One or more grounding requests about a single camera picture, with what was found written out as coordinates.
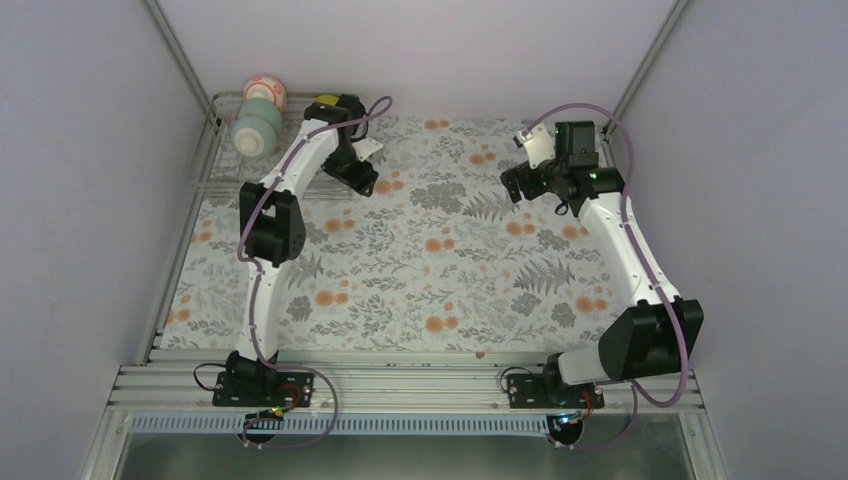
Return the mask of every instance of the gray wall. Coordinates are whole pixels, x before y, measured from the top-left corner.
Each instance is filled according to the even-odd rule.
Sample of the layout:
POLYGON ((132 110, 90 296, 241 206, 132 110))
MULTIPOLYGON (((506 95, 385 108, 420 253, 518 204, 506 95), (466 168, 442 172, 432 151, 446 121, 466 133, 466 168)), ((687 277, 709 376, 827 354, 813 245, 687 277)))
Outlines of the gray wall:
POLYGON ((848 3, 695 1, 626 115, 734 478, 845 478, 848 3))
POLYGON ((72 478, 149 331, 200 114, 138 2, 0 2, 0 465, 72 478))
POLYGON ((576 94, 612 108, 674 0, 160 3, 210 94, 265 71, 394 95, 393 115, 529 118, 576 94))

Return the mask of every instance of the floral pattern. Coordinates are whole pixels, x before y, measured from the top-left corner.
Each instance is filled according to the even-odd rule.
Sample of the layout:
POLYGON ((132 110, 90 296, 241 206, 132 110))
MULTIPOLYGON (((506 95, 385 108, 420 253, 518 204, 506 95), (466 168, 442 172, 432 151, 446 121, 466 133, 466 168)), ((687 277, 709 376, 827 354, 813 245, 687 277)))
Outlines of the floral pattern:
MULTIPOLYGON (((372 159, 373 196, 322 199, 337 187, 321 183, 301 202, 307 245, 284 264, 280 348, 550 352, 597 342, 619 309, 589 232, 555 215, 552 195, 513 204, 500 184, 523 161, 512 142, 521 125, 372 122, 385 146, 372 159)), ((297 123, 287 126, 290 141, 297 123)), ((273 164, 221 158, 220 177, 258 179, 273 164)), ((235 192, 205 199, 163 348, 235 345, 247 298, 238 236, 235 192)))

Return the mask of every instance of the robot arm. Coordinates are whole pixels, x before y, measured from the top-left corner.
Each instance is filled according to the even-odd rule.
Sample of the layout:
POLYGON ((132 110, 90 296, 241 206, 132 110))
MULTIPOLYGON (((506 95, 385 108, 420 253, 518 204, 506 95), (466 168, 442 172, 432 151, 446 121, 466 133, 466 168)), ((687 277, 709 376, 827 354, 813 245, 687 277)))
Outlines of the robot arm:
MULTIPOLYGON (((257 360, 250 334, 250 308, 253 308, 259 352, 267 359, 277 353, 277 309, 288 268, 285 262, 297 258, 306 240, 298 198, 302 198, 318 169, 323 169, 361 195, 370 196, 373 192, 377 172, 364 160, 382 145, 371 139, 352 142, 352 128, 330 129, 317 135, 313 133, 351 117, 361 118, 364 114, 364 107, 352 95, 338 97, 335 105, 313 103, 304 113, 297 138, 282 158, 288 159, 300 141, 313 134, 311 139, 294 152, 289 165, 284 165, 284 160, 281 160, 259 183, 245 183, 239 192, 239 216, 244 231, 257 202, 267 191, 265 185, 271 185, 283 170, 286 172, 263 206, 264 211, 245 242, 245 254, 256 260, 265 273, 252 303, 249 301, 252 292, 248 292, 244 323, 236 344, 236 351, 243 359, 257 360)), ((248 285, 253 285, 258 274, 257 265, 248 262, 248 269, 248 285)))
POLYGON ((655 288, 661 287, 671 301, 688 353, 703 322, 703 310, 697 300, 683 300, 660 270, 628 208, 626 223, 653 275, 643 267, 621 220, 624 180, 615 168, 599 166, 594 123, 557 123, 554 140, 539 125, 519 134, 515 142, 525 148, 529 160, 501 174, 510 198, 518 202, 522 195, 532 200, 544 193, 556 194, 563 202, 561 207, 570 209, 597 241, 625 307, 598 345, 549 357, 543 370, 549 395, 555 397, 570 387, 589 383, 679 372, 672 319, 655 288), (657 278, 656 284, 651 283, 652 276, 657 278))

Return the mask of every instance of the wire rack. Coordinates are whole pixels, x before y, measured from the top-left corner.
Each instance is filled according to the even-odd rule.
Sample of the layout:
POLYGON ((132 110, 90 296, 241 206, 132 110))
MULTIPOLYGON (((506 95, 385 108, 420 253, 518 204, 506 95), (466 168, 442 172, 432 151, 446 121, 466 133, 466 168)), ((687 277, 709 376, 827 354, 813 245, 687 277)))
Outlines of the wire rack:
MULTIPOLYGON (((189 166, 189 179, 206 198, 232 198, 244 182, 264 177, 280 161, 297 136, 303 111, 318 93, 290 93, 283 111, 283 131, 277 137, 277 148, 264 157, 248 158, 236 151, 231 129, 244 100, 238 91, 222 92, 212 97, 206 121, 197 141, 189 166)), ((353 192, 336 179, 319 172, 304 193, 305 199, 349 200, 353 192)))

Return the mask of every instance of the electrical wire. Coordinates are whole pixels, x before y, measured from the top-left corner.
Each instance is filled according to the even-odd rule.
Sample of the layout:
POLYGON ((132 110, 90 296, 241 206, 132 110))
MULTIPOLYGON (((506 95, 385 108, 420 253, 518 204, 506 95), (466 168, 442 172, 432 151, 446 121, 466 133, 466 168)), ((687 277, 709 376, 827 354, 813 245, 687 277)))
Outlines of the electrical wire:
POLYGON ((589 395, 586 392, 582 392, 582 393, 583 393, 583 400, 586 400, 586 418, 589 418, 589 417, 592 416, 592 412, 595 410, 592 407, 592 396, 589 395))
POLYGON ((642 265, 642 268, 648 275, 648 280, 651 282, 651 286, 653 286, 654 291, 657 292, 657 296, 660 298, 660 301, 662 301, 662 304, 665 307, 666 312, 668 313, 668 317, 671 320, 671 328, 674 330, 674 336, 677 340, 677 347, 680 353, 680 380, 677 384, 677 388, 675 389, 671 398, 669 398, 668 400, 660 401, 655 399, 636 380, 632 380, 631 384, 633 388, 638 390, 639 393, 643 397, 645 397, 645 400, 647 400, 648 403, 650 403, 651 405, 654 405, 658 408, 671 407, 672 405, 677 403, 681 397, 683 397, 683 393, 686 391, 686 380, 688 379, 689 375, 689 353, 686 349, 686 339, 683 336, 683 328, 680 325, 680 319, 677 317, 677 313, 674 311, 674 307, 671 305, 671 301, 669 300, 665 291, 659 285, 659 278, 657 277, 656 272, 654 272, 653 268, 651 267, 651 264, 648 262, 648 258, 645 256, 645 252, 639 245, 639 242, 636 239, 636 234, 633 232, 633 228, 630 226, 630 222, 628 220, 627 200, 630 198, 630 180, 633 177, 633 171, 635 170, 633 140, 630 137, 630 133, 627 131, 627 128, 624 127, 624 124, 621 122, 621 120, 619 120, 612 112, 606 110, 603 107, 599 107, 591 103, 567 103, 552 108, 551 110, 548 110, 547 112, 543 113, 539 118, 534 120, 527 127, 525 127, 523 133, 528 134, 530 130, 532 130, 536 125, 542 123, 551 115, 562 112, 563 110, 570 110, 573 108, 586 108, 605 115, 607 118, 610 119, 612 123, 615 124, 616 128, 621 131, 621 134, 624 137, 624 143, 627 145, 627 174, 624 177, 624 190, 621 192, 621 224, 624 227, 624 231, 627 234, 628 240, 630 240, 630 245, 633 246, 633 250, 636 252, 636 256, 639 258, 639 263, 642 265))
POLYGON ((501 390, 502 390, 504 393, 509 393, 509 390, 507 390, 507 389, 506 389, 506 388, 504 388, 504 386, 503 386, 503 377, 504 377, 504 375, 506 375, 506 374, 507 374, 507 372, 511 372, 511 371, 513 371, 513 370, 523 370, 523 371, 525 371, 525 372, 529 373, 530 375, 535 375, 533 372, 531 372, 530 370, 527 370, 527 369, 526 369, 526 368, 524 368, 524 367, 509 367, 509 368, 505 369, 503 372, 501 372, 501 376, 498 378, 498 386, 499 386, 499 387, 501 387, 501 390))
POLYGON ((621 441, 621 439, 624 438, 625 435, 627 435, 627 432, 629 432, 630 429, 633 428, 633 424, 636 423, 636 415, 639 413, 639 397, 636 395, 636 386, 633 385, 632 382, 630 385, 630 391, 633 392, 633 412, 630 414, 630 418, 627 419, 627 425, 625 425, 624 428, 620 432, 618 432, 618 435, 604 442, 595 443, 592 445, 564 445, 554 439, 554 437, 552 437, 550 434, 546 435, 548 441, 553 443, 555 448, 566 448, 568 450, 583 451, 599 450, 601 448, 611 447, 612 445, 615 445, 616 443, 621 441))
POLYGON ((287 392, 292 394, 292 408, 295 408, 300 403, 300 399, 303 397, 303 391, 300 389, 300 387, 293 383, 287 383, 277 388, 278 393, 282 392, 283 390, 286 390, 287 392))
POLYGON ((207 387, 206 385, 204 385, 200 381, 199 378, 197 378, 197 371, 200 370, 202 367, 227 368, 227 366, 224 365, 223 363, 207 362, 207 363, 201 363, 200 365, 194 367, 194 372, 192 372, 192 375, 194 375, 194 383, 196 383, 198 387, 202 388, 203 390, 206 390, 207 392, 214 392, 215 391, 214 387, 207 387))
POLYGON ((265 274, 265 271, 262 269, 262 264, 259 263, 258 260, 256 260, 255 258, 248 257, 244 254, 244 248, 245 248, 245 243, 247 242, 247 237, 248 237, 248 235, 250 235, 251 230, 253 230, 253 226, 256 223, 256 219, 259 217, 259 213, 262 211, 262 207, 265 205, 265 202, 268 201, 268 198, 271 197, 271 194, 274 193, 274 190, 277 188, 277 186, 280 184, 280 182, 282 182, 283 176, 286 174, 289 165, 294 160, 294 158, 297 156, 298 152, 300 152, 300 150, 307 143, 309 143, 309 141, 311 141, 316 136, 318 136, 322 133, 328 132, 330 130, 334 130, 334 129, 337 129, 337 128, 349 127, 349 126, 352 126, 352 125, 358 125, 360 123, 370 122, 370 121, 372 121, 376 118, 379 118, 382 115, 384 115, 392 107, 392 103, 393 103, 393 100, 392 100, 391 96, 386 95, 386 96, 380 97, 376 102, 374 102, 371 105, 371 108, 368 111, 369 113, 367 115, 365 115, 364 117, 357 118, 355 120, 348 120, 348 121, 339 122, 339 123, 335 123, 335 124, 325 125, 321 128, 315 129, 314 131, 308 133, 307 135, 304 136, 304 138, 301 138, 300 141, 298 141, 298 143, 295 144, 295 146, 290 150, 290 153, 286 156, 285 160, 283 161, 283 165, 280 168, 280 172, 277 174, 276 177, 274 177, 274 180, 271 182, 271 185, 268 185, 268 186, 265 187, 266 188, 265 193, 262 195, 262 197, 259 198, 259 201, 256 203, 256 208, 254 208, 253 212, 251 212, 250 218, 248 218, 247 223, 245 224, 244 231, 242 232, 241 237, 239 237, 238 247, 236 248, 236 256, 238 257, 239 261, 245 262, 245 263, 251 263, 251 264, 253 264, 253 266, 256 267, 256 279, 254 280, 253 288, 250 291, 250 299, 248 300, 248 308, 247 308, 247 317, 248 317, 248 328, 250 330, 250 341, 253 344, 254 350, 256 351, 257 360, 259 360, 259 363, 261 363, 262 365, 264 365, 268 368, 271 368, 275 371, 298 370, 298 371, 302 371, 302 372, 311 373, 311 374, 315 375, 316 377, 320 378, 321 380, 323 380, 324 383, 327 384, 327 387, 330 389, 330 394, 333 396, 333 416, 330 419, 330 423, 329 423, 329 425, 327 425, 327 428, 323 432, 318 434, 316 437, 313 437, 310 440, 307 440, 305 442, 301 442, 301 443, 298 443, 298 444, 294 444, 294 445, 265 445, 263 447, 263 444, 253 442, 253 441, 251 441, 247 438, 247 431, 251 427, 253 427, 254 425, 256 425, 259 422, 265 421, 265 419, 257 418, 257 419, 253 419, 249 422, 246 422, 244 424, 244 427, 242 429, 241 438, 244 441, 245 446, 252 446, 252 447, 255 447, 255 448, 258 448, 258 449, 265 448, 265 449, 272 449, 272 450, 294 450, 294 449, 306 448, 306 447, 315 445, 316 443, 325 439, 327 437, 327 435, 329 435, 330 432, 333 431, 333 428, 335 428, 335 426, 336 426, 336 421, 339 418, 339 396, 338 396, 338 393, 336 393, 336 388, 333 386, 333 383, 330 381, 329 378, 327 378, 326 375, 324 375, 323 373, 321 373, 320 371, 318 371, 314 368, 306 367, 306 366, 303 366, 303 365, 275 365, 275 364, 269 362, 262 355, 262 351, 259 347, 259 339, 256 337, 255 309, 256 309, 256 295, 257 295, 257 292, 259 291, 259 285, 262 282, 262 276, 265 274), (377 105, 380 105, 384 102, 387 103, 386 106, 383 107, 380 111, 375 112, 377 105))

